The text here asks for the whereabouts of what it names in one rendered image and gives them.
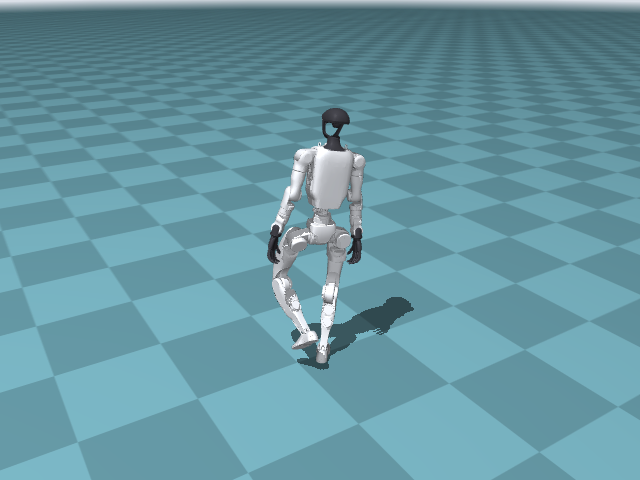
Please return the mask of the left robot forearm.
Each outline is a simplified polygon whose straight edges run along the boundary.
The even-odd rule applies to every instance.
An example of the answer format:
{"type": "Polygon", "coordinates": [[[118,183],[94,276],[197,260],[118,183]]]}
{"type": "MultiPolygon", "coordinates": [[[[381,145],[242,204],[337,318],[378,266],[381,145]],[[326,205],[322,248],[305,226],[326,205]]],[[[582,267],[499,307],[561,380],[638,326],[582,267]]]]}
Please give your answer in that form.
{"type": "Polygon", "coordinates": [[[276,220],[275,222],[271,225],[271,231],[272,231],[272,227],[274,225],[278,225],[279,226],[279,233],[282,233],[284,231],[284,227],[287,224],[290,214],[291,212],[294,210],[295,205],[289,201],[289,197],[290,197],[290,192],[291,189],[290,187],[287,187],[284,191],[284,195],[283,195],[283,199],[281,201],[281,207],[278,211],[278,214],[276,216],[276,220]]]}

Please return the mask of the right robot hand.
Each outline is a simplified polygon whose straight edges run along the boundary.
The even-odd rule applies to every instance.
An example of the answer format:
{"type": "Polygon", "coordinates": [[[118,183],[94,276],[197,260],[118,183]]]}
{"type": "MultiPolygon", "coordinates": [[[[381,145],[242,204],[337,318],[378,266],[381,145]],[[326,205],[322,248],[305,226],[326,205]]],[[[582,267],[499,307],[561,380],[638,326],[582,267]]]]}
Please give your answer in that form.
{"type": "Polygon", "coordinates": [[[361,244],[362,230],[361,230],[361,228],[356,228],[355,236],[351,234],[351,238],[353,238],[353,243],[352,243],[351,249],[347,252],[347,254],[349,255],[352,251],[353,251],[353,254],[352,254],[351,259],[348,260],[347,262],[349,262],[348,264],[355,264],[358,261],[360,261],[360,258],[361,258],[361,250],[362,250],[362,244],[361,244]]]}

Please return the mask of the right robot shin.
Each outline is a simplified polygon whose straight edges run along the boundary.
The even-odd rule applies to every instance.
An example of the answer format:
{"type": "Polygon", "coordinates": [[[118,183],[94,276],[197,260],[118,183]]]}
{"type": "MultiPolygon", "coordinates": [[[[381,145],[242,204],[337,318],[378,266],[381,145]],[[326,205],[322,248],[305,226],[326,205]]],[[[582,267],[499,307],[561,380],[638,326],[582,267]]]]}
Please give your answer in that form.
{"type": "Polygon", "coordinates": [[[329,332],[333,325],[335,317],[338,289],[338,287],[335,287],[333,303],[326,302],[326,300],[323,301],[321,312],[321,340],[319,350],[321,350],[322,346],[325,347],[325,351],[327,349],[329,332]]]}

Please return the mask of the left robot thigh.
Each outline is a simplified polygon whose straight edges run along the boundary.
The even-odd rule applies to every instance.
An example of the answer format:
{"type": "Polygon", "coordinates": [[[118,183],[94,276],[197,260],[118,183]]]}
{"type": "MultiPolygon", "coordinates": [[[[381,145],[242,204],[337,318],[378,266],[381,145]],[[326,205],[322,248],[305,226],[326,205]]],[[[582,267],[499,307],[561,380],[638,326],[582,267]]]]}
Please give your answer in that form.
{"type": "Polygon", "coordinates": [[[294,263],[299,251],[304,250],[310,241],[310,231],[308,228],[301,229],[292,227],[287,230],[279,244],[280,254],[276,251],[276,258],[280,261],[273,265],[273,279],[279,278],[286,291],[291,290],[292,280],[287,276],[289,269],[294,263]]]}

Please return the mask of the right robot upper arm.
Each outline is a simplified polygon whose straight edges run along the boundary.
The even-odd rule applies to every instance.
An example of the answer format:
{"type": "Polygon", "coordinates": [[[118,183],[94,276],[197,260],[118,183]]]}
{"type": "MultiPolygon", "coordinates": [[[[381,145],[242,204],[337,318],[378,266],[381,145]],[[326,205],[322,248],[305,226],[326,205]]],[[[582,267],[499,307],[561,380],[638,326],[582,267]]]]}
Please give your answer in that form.
{"type": "Polygon", "coordinates": [[[362,155],[355,152],[352,153],[354,156],[354,163],[350,178],[351,189],[348,190],[347,200],[349,202],[359,202],[361,201],[361,188],[366,161],[362,155]]]}

